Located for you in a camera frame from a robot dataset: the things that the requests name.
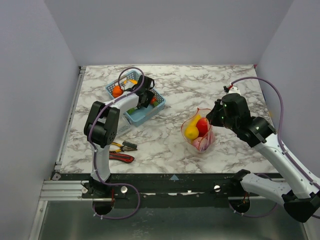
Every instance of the transparent plastic bag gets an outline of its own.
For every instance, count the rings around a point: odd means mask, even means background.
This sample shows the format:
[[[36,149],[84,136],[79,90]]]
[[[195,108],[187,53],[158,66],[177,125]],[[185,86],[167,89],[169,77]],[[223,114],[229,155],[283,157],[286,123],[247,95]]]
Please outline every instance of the transparent plastic bag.
[[[213,132],[212,125],[209,124],[207,121],[207,132],[204,134],[203,129],[199,131],[198,135],[197,130],[194,128],[196,127],[199,118],[205,118],[208,113],[210,113],[210,109],[200,109],[197,108],[196,113],[186,120],[181,126],[181,134],[184,139],[189,143],[190,147],[195,150],[197,153],[204,153],[210,145],[212,145],[216,141],[215,134]]]

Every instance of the red utility knife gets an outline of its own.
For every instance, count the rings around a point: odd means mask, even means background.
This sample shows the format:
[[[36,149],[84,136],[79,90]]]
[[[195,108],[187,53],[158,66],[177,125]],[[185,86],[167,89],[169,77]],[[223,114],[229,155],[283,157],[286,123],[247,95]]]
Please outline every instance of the red utility knife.
[[[135,158],[133,156],[122,154],[122,153],[109,153],[109,159],[110,160],[118,160],[121,162],[124,162],[126,164],[132,163]]]

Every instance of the white marble surface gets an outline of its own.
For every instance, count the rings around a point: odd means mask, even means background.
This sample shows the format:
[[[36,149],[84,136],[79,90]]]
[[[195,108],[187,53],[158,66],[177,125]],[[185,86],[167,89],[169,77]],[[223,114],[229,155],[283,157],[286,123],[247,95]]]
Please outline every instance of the white marble surface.
[[[62,158],[62,173],[90,173],[92,153],[83,134],[94,101],[110,100],[105,86],[128,66],[88,66],[77,101],[71,131]],[[112,173],[235,173],[241,169],[258,173],[276,172],[258,152],[239,140],[228,129],[215,127],[216,142],[203,154],[190,151],[180,132],[182,123],[197,107],[212,109],[224,95],[223,86],[242,77],[256,76],[252,65],[140,65],[146,76],[155,80],[155,88],[166,99],[164,110],[140,127],[116,138],[138,144],[135,157],[127,164],[111,160]],[[247,99],[253,116],[271,121],[257,80],[237,84]]]

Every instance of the gray floor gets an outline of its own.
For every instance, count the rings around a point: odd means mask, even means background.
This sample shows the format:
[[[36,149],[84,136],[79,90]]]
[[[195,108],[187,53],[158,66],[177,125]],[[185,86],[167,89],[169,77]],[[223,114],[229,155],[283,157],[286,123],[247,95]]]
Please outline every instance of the gray floor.
[[[255,200],[251,214],[267,212],[272,204]],[[131,209],[116,209],[124,215]],[[282,208],[264,218],[245,218],[229,208],[142,208],[125,220],[93,217],[91,202],[48,204],[41,240],[306,240],[303,225]]]

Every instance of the bag of fruit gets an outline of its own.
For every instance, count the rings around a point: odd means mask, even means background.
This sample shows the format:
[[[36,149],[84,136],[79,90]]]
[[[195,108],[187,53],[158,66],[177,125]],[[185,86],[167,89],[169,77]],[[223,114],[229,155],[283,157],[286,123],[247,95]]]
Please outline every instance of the bag of fruit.
[[[198,108],[195,115],[181,126],[182,136],[198,153],[204,153],[216,140],[212,125],[206,119],[210,111]]]

